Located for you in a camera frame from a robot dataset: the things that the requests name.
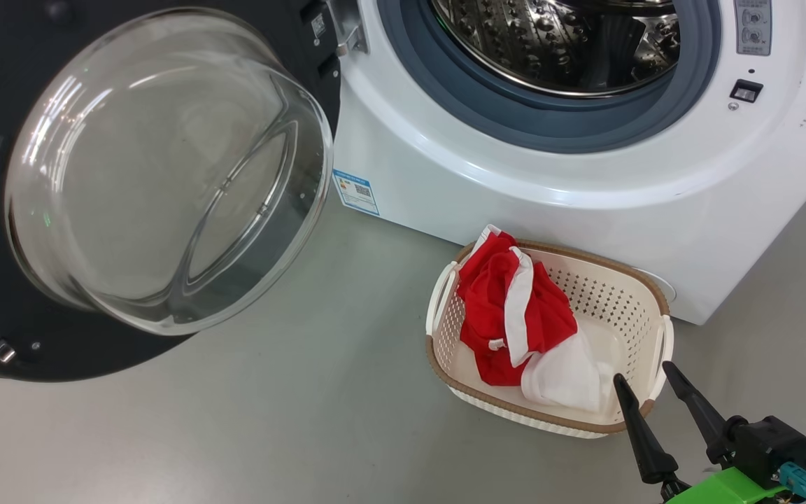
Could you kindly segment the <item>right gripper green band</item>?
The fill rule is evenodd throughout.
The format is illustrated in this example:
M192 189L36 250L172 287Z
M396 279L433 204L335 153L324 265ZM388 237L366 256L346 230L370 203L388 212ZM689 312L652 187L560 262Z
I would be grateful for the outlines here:
M672 361L663 361L662 369L675 395L690 411L706 443L708 460L717 465L729 465L725 418ZM679 484L676 477L678 463L663 450L640 414L639 400L626 377L615 374L613 385L641 481L644 484L663 485L660 491L663 504L764 504L765 501L774 500L778 494L790 491L784 485L779 471L768 477L754 479L739 467L713 473L695 486Z

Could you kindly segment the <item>red and white garment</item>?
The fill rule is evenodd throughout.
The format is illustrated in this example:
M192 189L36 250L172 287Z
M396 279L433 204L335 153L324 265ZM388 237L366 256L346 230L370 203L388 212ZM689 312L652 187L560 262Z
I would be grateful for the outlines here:
M546 268L487 225L458 268L460 341L489 386L518 387L529 402L598 414L613 376L594 357L567 295Z

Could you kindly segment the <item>cream perforated laundry basket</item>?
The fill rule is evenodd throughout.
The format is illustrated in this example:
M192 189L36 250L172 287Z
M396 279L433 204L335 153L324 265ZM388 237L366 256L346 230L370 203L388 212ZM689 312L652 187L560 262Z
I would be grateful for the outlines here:
M519 248L546 268L548 277L570 301L592 355L620 373L647 416L667 382L662 363L674 353L674 326L662 291L652 278L632 267L536 241ZM481 410L529 428L574 438L602 438L625 430L615 392L599 412L529 402L518 387L494 387L480 379L474 357L460 342L464 304L456 293L458 268L472 246L446 265L432 291L426 314L425 348L435 376L457 396Z

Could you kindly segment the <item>white front-load washing machine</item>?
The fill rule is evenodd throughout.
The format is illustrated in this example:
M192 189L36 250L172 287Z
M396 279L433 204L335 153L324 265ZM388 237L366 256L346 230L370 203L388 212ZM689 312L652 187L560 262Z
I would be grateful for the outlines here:
M806 202L806 0L326 0L380 216L646 272L704 323Z

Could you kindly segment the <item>blue energy label sticker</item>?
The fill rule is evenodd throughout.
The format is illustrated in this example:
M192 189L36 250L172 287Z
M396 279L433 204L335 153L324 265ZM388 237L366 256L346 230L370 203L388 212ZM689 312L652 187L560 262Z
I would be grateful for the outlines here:
M338 169L332 170L332 178L340 201L345 207L368 215L380 216L369 181Z

